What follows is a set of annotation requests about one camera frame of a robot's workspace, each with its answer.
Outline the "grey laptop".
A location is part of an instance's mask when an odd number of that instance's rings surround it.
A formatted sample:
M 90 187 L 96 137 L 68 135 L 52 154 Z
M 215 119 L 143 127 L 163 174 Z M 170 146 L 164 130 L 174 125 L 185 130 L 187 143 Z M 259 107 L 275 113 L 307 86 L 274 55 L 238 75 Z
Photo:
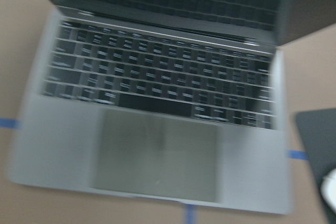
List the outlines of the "grey laptop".
M 287 214 L 281 46 L 335 0 L 50 0 L 18 184 Z

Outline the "black mouse pad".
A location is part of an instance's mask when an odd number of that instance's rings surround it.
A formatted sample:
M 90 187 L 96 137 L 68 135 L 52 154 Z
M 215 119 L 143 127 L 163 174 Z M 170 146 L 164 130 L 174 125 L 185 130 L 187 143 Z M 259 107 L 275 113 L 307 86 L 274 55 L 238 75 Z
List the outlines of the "black mouse pad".
M 320 191 L 323 176 L 335 169 L 335 109 L 299 112 L 295 120 L 328 222 L 335 223 Z

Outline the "white computer mouse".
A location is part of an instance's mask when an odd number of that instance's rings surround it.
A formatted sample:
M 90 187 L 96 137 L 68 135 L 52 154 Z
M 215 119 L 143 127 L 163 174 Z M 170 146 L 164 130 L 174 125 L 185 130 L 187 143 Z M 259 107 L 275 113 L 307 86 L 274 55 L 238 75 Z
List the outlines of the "white computer mouse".
M 322 183 L 320 187 L 321 195 L 330 209 L 335 213 L 336 212 L 336 204 L 335 204 L 335 196 L 336 196 L 336 187 L 335 187 L 335 173 L 336 170 L 333 169 L 329 171 L 322 178 Z

